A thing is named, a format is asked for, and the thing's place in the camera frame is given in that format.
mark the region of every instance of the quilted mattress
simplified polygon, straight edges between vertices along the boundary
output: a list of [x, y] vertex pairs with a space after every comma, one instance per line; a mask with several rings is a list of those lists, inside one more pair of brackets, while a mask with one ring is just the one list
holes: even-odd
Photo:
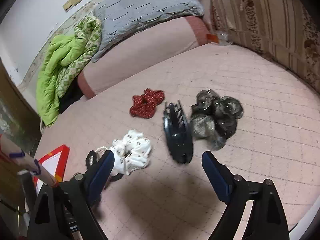
[[[69, 146], [64, 180], [85, 172], [90, 150], [110, 146], [130, 129], [151, 139], [150, 165], [102, 192], [97, 218], [108, 239], [205, 240], [225, 209], [201, 167], [201, 155], [209, 150], [205, 140], [194, 141], [190, 164], [178, 165], [165, 143], [164, 103], [151, 119], [129, 115], [132, 96], [145, 88], [164, 90], [167, 102], [180, 99], [187, 115], [200, 90], [239, 99], [244, 117], [236, 134], [214, 155], [247, 180], [272, 179], [289, 229], [319, 196], [318, 96], [290, 72], [248, 49], [206, 44], [74, 103], [45, 130], [36, 157], [61, 144]], [[247, 204], [235, 239], [241, 239], [251, 206]]]

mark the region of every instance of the gray pillow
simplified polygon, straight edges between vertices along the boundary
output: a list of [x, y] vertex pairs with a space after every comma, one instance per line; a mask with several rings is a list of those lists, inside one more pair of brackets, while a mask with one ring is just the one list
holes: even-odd
[[94, 9], [94, 15], [102, 21], [102, 41], [92, 61], [138, 31], [173, 18], [203, 14], [198, 0], [104, 0]]

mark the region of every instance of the screw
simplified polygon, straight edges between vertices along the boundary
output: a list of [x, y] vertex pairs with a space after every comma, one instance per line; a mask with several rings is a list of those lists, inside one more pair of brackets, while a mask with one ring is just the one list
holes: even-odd
[[272, 185], [273, 185], [273, 182], [272, 182], [271, 179], [266, 179], [265, 182], [266, 182], [266, 184], [267, 184], [268, 186], [272, 186]]
[[81, 180], [83, 178], [83, 174], [79, 173], [75, 176], [75, 180]]
[[233, 178], [234, 178], [236, 181], [241, 181], [241, 180], [242, 180], [242, 177], [241, 177], [239, 174], [234, 175]]

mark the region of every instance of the orange tag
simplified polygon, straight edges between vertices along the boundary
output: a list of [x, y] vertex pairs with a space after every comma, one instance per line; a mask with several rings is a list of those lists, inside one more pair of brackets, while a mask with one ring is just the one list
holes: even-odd
[[210, 41], [210, 42], [215, 42], [215, 43], [218, 43], [218, 44], [219, 44], [218, 36], [215, 35], [215, 34], [207, 34], [207, 39], [208, 39], [208, 41]]
[[56, 174], [54, 177], [57, 179], [58, 182], [62, 182], [62, 178], [59, 175]]

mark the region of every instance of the blue gripper pad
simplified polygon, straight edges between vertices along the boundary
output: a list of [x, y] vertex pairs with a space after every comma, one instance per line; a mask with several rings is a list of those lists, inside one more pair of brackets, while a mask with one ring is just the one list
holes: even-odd
[[233, 190], [231, 171], [220, 164], [210, 151], [202, 154], [202, 167], [220, 201], [228, 204]]
[[95, 167], [90, 178], [88, 178], [89, 183], [87, 185], [87, 196], [89, 204], [92, 204], [95, 200], [97, 200], [105, 186], [108, 177], [113, 169], [115, 163], [115, 157], [112, 151], [105, 151], [100, 160], [90, 166]]

